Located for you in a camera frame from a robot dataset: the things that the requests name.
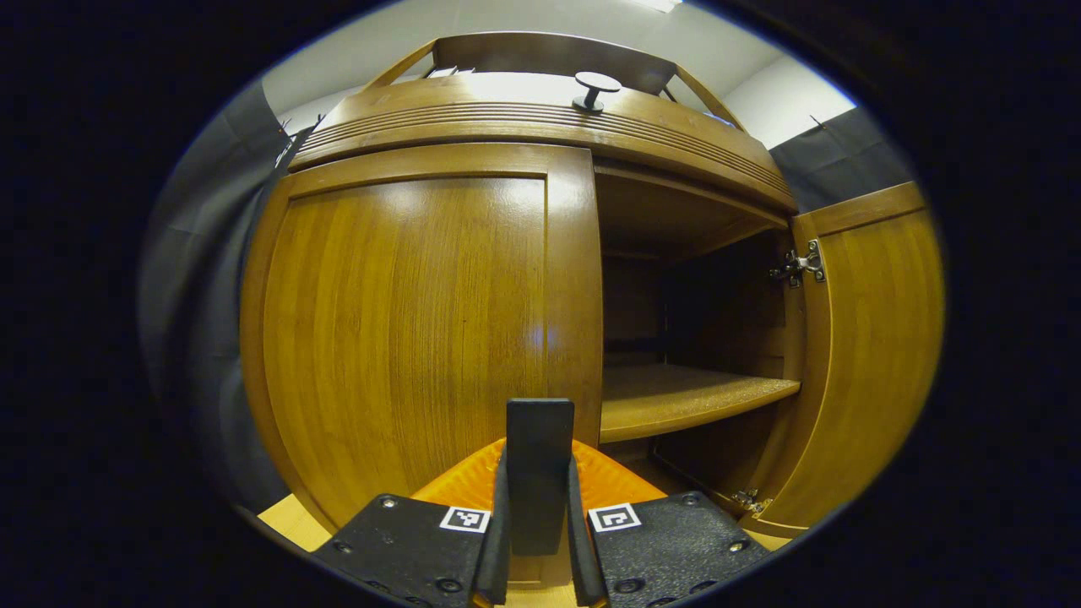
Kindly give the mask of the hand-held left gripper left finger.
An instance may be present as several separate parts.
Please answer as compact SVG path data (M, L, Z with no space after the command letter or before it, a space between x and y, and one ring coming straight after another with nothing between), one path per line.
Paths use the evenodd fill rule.
M491 607L506 599L508 499L491 442L412 497L374 497L313 550L383 607Z

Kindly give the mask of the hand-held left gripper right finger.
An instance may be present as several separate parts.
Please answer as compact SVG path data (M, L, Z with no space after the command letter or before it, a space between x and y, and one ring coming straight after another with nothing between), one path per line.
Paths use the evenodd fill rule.
M568 466L568 536L583 607L699 603L771 555L702 492L665 493L578 440Z

